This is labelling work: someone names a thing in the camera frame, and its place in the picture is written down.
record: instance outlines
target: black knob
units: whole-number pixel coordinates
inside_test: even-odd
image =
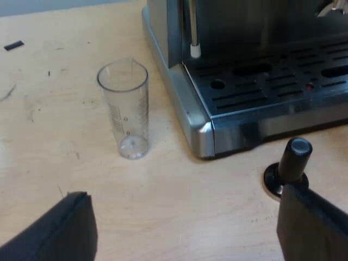
[[[294,138],[288,142],[278,167],[279,177],[284,184],[300,181],[312,151],[312,144],[308,140]]]
[[[308,188],[308,178],[303,171],[312,151],[312,145],[308,140],[291,139],[285,148],[281,162],[270,165],[265,171],[264,184],[267,190],[280,197],[283,186],[288,183]]]

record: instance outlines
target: black handle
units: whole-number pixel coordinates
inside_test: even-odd
[[[306,139],[293,138],[288,142],[278,167],[278,175],[284,184],[301,180],[312,151],[312,144]]]

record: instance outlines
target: small black scrap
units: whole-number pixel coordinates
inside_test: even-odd
[[[11,51],[12,49],[20,47],[22,45],[24,45],[24,42],[18,41],[18,42],[11,43],[10,45],[4,46],[4,48],[6,51]]]

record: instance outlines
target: drip tray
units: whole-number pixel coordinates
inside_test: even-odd
[[[184,62],[212,121],[215,154],[348,118],[348,35],[240,53]]]
[[[275,46],[243,56],[215,64],[185,63],[211,117],[348,88],[348,37]]]

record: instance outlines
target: drip tray grate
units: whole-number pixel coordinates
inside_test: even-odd
[[[241,59],[185,62],[212,117],[348,89],[348,36],[248,52]]]

